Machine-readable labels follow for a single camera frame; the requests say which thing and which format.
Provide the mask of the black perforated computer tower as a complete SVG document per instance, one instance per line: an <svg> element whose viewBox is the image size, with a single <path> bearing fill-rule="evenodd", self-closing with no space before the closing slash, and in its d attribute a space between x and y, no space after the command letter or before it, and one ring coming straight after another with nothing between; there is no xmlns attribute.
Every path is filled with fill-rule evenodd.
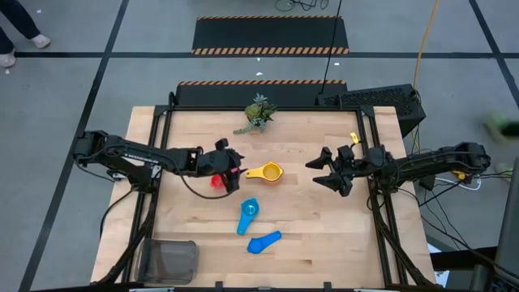
<svg viewBox="0 0 519 292"><path fill-rule="evenodd" d="M397 113L402 137L406 137L426 117L418 100L418 92L411 84L318 95L315 105L339 109L361 106L393 107Z"/></svg>

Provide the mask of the blue measuring cup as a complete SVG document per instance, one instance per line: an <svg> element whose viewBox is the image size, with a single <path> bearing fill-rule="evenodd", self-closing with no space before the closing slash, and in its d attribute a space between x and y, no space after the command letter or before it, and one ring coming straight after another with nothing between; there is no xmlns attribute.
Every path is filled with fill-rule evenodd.
<svg viewBox="0 0 519 292"><path fill-rule="evenodd" d="M282 238L280 231L275 231L262 237L252 238L247 245L247 251L251 254L260 254L263 250Z"/></svg>

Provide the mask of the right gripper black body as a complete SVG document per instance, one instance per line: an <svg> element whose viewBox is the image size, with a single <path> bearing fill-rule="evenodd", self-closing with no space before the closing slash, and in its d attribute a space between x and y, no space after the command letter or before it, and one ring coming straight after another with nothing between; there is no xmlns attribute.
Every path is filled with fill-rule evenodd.
<svg viewBox="0 0 519 292"><path fill-rule="evenodd" d="M354 152L348 145L337 149L337 157L333 162L333 178L335 189L342 197L350 194L353 179L367 176L367 165L362 160L354 159Z"/></svg>

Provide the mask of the potted succulent plant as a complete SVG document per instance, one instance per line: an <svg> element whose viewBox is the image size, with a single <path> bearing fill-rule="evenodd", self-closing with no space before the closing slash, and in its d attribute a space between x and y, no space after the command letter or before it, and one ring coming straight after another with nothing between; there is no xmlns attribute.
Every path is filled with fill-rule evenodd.
<svg viewBox="0 0 519 292"><path fill-rule="evenodd" d="M247 106L244 110L248 124L243 128L234 130L233 133L235 135L243 135L255 128L264 132L266 130L267 122L273 121L272 115L277 111L277 105L270 103L268 98L263 94L256 93L253 103Z"/></svg>

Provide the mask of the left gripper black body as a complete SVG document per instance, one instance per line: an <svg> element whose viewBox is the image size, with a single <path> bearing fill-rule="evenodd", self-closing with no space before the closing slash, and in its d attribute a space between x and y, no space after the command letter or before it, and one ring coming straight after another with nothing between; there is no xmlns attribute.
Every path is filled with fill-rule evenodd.
<svg viewBox="0 0 519 292"><path fill-rule="evenodd" d="M232 148L226 138L222 138L215 143L216 149L206 152L198 158L197 175L199 177L209 177L215 174L224 174L225 189L228 193L239 189L239 179L234 173L234 169L240 169L241 160L234 158Z"/></svg>

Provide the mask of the clear grey plastic basket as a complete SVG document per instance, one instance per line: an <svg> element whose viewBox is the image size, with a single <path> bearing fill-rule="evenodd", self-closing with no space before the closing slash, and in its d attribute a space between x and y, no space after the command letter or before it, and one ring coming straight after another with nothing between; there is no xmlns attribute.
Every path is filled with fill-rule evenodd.
<svg viewBox="0 0 519 292"><path fill-rule="evenodd" d="M194 241L147 238L139 249L135 280L141 283L187 285L196 273L199 249Z"/></svg>

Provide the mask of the dark grey panel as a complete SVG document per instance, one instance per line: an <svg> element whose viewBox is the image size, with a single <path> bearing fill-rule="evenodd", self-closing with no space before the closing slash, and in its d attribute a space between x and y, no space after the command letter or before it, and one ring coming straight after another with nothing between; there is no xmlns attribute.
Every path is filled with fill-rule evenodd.
<svg viewBox="0 0 519 292"><path fill-rule="evenodd" d="M519 286L519 157L514 161L495 262L502 277Z"/></svg>

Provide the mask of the person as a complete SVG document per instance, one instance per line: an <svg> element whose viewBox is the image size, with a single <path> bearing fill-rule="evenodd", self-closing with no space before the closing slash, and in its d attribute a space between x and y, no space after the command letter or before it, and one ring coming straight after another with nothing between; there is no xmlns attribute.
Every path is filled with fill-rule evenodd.
<svg viewBox="0 0 519 292"><path fill-rule="evenodd" d="M483 125L496 143L519 141L519 118L494 112L487 116Z"/></svg>
<svg viewBox="0 0 519 292"><path fill-rule="evenodd" d="M18 0L0 0L0 13L38 49L44 49L50 45L51 40L41 33L30 14ZM12 67L15 62L15 47L0 27L0 67Z"/></svg>

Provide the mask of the teal measuring cup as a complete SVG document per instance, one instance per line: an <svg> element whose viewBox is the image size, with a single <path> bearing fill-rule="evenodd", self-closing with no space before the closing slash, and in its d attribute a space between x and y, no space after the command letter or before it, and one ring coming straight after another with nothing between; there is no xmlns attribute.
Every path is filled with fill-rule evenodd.
<svg viewBox="0 0 519 292"><path fill-rule="evenodd" d="M241 203L240 219L238 221L237 234L244 235L249 225L255 219L260 211L260 207L256 198L250 198Z"/></svg>

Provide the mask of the yellow measuring cup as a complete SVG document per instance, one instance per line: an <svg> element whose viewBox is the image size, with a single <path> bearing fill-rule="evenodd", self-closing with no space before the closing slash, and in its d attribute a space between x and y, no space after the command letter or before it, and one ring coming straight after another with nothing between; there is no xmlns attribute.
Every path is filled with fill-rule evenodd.
<svg viewBox="0 0 519 292"><path fill-rule="evenodd" d="M246 171L246 178L259 178L267 182L275 182L281 178L284 170L275 162L268 162L261 167Z"/></svg>

